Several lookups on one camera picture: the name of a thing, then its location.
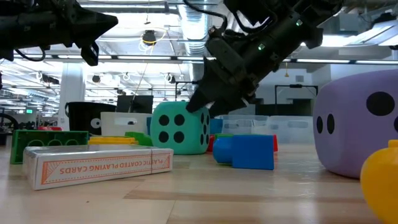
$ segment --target wooden table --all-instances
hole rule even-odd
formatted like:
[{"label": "wooden table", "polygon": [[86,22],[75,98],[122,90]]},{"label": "wooden table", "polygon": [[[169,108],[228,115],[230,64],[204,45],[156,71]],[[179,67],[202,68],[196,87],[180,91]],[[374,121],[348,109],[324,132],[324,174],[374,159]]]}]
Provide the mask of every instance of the wooden table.
[{"label": "wooden table", "polygon": [[169,173],[33,191],[3,148],[0,223],[379,223],[358,180],[325,171],[311,146],[279,149],[275,171],[175,156]]}]

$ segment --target yellow block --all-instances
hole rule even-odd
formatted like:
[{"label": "yellow block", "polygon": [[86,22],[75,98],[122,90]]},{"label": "yellow block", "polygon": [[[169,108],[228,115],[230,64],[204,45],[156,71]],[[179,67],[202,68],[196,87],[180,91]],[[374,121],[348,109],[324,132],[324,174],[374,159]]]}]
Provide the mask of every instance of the yellow block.
[{"label": "yellow block", "polygon": [[361,186],[369,207],[384,222],[398,223],[398,140],[371,155],[361,171]]},{"label": "yellow block", "polygon": [[91,137],[88,141],[92,144],[138,144],[135,138],[119,138],[119,137]]}]

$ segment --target red object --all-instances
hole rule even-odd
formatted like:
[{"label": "red object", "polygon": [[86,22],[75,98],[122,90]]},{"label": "red object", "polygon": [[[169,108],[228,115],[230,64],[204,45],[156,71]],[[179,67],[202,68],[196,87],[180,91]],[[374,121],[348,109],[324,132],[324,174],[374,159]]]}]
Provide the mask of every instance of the red object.
[{"label": "red object", "polygon": [[60,127],[39,127],[38,130],[41,131],[62,131]]},{"label": "red object", "polygon": [[276,138],[276,134],[274,134],[274,152],[278,151],[278,139]]},{"label": "red object", "polygon": [[210,142],[209,142],[209,147],[207,147],[208,152],[213,152],[213,144],[214,144],[214,134],[210,135]]}]

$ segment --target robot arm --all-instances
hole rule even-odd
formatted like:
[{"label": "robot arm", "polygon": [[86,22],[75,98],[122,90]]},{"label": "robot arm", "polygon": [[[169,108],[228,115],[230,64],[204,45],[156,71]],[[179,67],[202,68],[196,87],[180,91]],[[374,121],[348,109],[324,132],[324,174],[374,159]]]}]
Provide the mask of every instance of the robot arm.
[{"label": "robot arm", "polygon": [[[210,108],[212,117],[245,107],[255,98],[259,82],[270,72],[276,72],[301,43],[310,49],[320,46],[323,30],[317,26],[339,12],[343,0],[250,0],[250,3],[224,0],[224,3],[247,34],[225,30],[225,26],[209,30],[206,47],[216,60],[205,59],[205,74],[187,110],[194,112],[214,102]],[[252,25],[258,22],[262,25],[244,27],[238,11]]]},{"label": "robot arm", "polygon": [[[31,61],[45,58],[51,45],[81,48],[88,65],[98,64],[95,40],[118,19],[83,9],[76,0],[0,0],[0,59],[14,60],[14,50]],[[43,57],[28,58],[18,49],[40,47]]]}]

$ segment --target purple foam die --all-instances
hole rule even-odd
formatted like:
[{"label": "purple foam die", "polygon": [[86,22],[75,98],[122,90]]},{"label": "purple foam die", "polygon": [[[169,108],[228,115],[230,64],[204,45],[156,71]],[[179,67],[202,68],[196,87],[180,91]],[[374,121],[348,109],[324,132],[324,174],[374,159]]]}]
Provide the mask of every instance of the purple foam die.
[{"label": "purple foam die", "polygon": [[364,161],[398,138],[398,70],[352,75],[319,92],[315,146],[331,172],[359,178]]}]

